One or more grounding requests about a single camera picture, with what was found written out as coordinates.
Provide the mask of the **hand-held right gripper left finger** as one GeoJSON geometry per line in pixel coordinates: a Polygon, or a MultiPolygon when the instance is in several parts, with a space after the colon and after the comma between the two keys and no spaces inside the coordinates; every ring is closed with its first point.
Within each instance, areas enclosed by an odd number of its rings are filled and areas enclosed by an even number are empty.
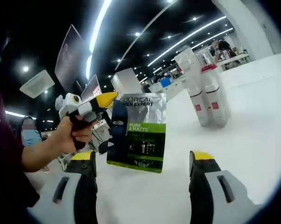
{"type": "Polygon", "coordinates": [[[66,170],[49,180],[40,192],[42,224],[96,224],[96,153],[74,155],[66,170]]]}

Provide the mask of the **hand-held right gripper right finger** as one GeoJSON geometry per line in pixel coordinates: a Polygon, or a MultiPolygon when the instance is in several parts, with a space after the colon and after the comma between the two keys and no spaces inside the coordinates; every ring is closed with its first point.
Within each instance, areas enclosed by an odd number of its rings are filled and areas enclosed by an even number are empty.
{"type": "Polygon", "coordinates": [[[190,151],[192,224],[245,224],[260,209],[248,197],[244,184],[222,170],[212,155],[190,151]]]}

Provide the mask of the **person's left hand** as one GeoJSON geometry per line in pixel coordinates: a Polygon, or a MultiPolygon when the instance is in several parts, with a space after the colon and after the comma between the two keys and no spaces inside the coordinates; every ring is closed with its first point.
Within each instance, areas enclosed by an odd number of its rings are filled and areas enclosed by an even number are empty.
{"type": "Polygon", "coordinates": [[[74,153],[77,151],[75,143],[81,144],[82,148],[91,140],[93,123],[88,126],[73,131],[73,123],[68,116],[65,116],[60,121],[55,136],[57,147],[62,153],[74,153]]]}

